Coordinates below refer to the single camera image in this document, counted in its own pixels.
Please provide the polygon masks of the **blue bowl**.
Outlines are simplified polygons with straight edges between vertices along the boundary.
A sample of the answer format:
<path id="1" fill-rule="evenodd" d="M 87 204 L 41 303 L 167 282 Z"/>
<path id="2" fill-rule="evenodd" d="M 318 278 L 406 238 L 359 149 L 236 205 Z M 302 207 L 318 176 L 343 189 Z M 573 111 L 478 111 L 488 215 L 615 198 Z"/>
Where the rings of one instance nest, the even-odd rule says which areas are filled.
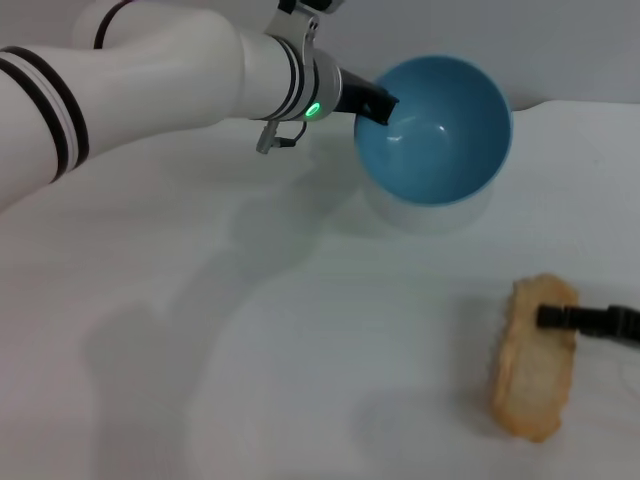
<path id="1" fill-rule="evenodd" d="M 386 125 L 359 116 L 354 139 L 374 184 L 409 203 L 466 200 L 503 167 L 513 138 L 509 103 L 494 80 L 457 57 L 405 61 L 378 78 L 397 98 Z"/>

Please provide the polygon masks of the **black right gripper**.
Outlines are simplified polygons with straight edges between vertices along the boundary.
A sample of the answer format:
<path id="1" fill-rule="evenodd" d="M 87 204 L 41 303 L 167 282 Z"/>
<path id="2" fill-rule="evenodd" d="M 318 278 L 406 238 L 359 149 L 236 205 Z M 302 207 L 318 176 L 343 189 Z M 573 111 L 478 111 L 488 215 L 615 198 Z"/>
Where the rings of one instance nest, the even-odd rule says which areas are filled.
<path id="1" fill-rule="evenodd" d="M 610 333 L 609 317 L 613 321 L 614 340 L 640 346 L 640 310 L 620 305 L 609 306 L 607 311 L 541 305 L 537 310 L 536 326 L 541 329 L 573 330 L 589 336 L 605 336 Z"/>

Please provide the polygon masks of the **orange striped shrimp toy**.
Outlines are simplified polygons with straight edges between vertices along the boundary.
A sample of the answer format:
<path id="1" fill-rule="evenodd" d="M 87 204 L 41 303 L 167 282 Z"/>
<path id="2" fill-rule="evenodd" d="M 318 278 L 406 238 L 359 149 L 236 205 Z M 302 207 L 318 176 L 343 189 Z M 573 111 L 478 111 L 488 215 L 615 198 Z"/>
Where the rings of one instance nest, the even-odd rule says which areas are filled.
<path id="1" fill-rule="evenodd" d="M 490 409 L 507 433 L 542 443 L 562 424 L 572 384 L 576 333 L 540 329 L 541 306 L 571 307 L 579 294 L 552 274 L 517 280 L 507 301 L 495 356 Z"/>

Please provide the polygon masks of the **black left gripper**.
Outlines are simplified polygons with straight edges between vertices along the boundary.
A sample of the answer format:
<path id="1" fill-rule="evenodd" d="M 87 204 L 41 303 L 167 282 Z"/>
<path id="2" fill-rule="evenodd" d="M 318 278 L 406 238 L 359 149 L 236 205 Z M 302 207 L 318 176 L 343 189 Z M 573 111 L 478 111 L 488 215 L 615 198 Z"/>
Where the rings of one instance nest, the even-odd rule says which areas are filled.
<path id="1" fill-rule="evenodd" d="M 341 93 L 334 112 L 356 114 L 377 124 L 387 124 L 399 99 L 386 89 L 339 68 Z"/>

